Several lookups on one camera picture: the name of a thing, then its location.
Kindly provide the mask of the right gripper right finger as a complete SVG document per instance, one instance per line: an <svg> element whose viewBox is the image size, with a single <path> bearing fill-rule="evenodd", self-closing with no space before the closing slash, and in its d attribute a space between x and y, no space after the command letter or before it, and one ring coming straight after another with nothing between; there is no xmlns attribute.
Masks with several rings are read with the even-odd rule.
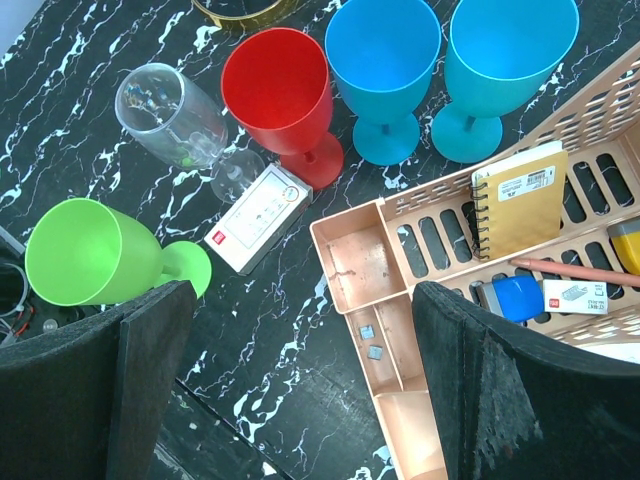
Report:
<svg viewBox="0 0 640 480"><path fill-rule="evenodd" d="M414 290L452 479L635 479L639 368L519 326L446 287Z"/></svg>

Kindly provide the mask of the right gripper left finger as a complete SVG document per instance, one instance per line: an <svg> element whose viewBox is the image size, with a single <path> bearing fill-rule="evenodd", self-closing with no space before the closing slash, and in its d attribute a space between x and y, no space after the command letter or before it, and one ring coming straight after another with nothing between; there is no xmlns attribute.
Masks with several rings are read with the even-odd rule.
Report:
<svg viewBox="0 0 640 480"><path fill-rule="evenodd" d="M2 478L145 478L195 308L172 281L2 348Z"/></svg>

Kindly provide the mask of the green wine glass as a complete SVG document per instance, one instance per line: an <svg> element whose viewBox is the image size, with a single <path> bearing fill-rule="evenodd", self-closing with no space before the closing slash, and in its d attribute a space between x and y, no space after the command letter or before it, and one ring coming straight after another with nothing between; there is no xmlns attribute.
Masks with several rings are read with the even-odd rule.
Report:
<svg viewBox="0 0 640 480"><path fill-rule="evenodd" d="M163 247L136 219L89 198L65 200L42 216L25 269L35 293L58 306L123 303L174 280L190 282L201 297L213 274L198 244Z"/></svg>

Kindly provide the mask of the clear wine glass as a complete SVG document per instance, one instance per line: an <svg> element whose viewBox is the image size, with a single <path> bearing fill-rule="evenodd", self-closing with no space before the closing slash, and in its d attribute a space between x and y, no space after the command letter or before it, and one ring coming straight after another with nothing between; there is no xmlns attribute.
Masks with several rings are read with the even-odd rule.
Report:
<svg viewBox="0 0 640 480"><path fill-rule="evenodd" d="M210 173L211 188L224 203L237 201L265 169L253 150L228 146L221 109L167 64L132 70L118 87L115 113L122 127L167 165Z"/></svg>

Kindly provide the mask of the blue wine glass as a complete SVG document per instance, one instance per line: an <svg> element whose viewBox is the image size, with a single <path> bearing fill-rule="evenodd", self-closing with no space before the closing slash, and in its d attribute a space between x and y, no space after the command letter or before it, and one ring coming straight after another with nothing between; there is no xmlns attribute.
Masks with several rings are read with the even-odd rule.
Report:
<svg viewBox="0 0 640 480"><path fill-rule="evenodd" d="M529 101L576 41L572 0L464 0L451 21L444 78L451 102L431 136L446 159L490 157L503 137L501 117Z"/></svg>
<svg viewBox="0 0 640 480"><path fill-rule="evenodd" d="M332 17L325 52L340 95L357 116L353 144L367 162L399 164L420 141L414 111L441 48L439 20L425 1L352 0Z"/></svg>

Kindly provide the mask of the red wine glass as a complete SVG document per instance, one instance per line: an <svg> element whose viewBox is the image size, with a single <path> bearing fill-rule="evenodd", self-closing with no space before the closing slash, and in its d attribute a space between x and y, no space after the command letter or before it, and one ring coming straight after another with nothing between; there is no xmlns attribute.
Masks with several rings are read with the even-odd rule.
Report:
<svg viewBox="0 0 640 480"><path fill-rule="evenodd" d="M252 138L313 189L324 189L339 177L344 153L329 132L329 66L311 36L278 27L249 37L226 60L221 93Z"/></svg>

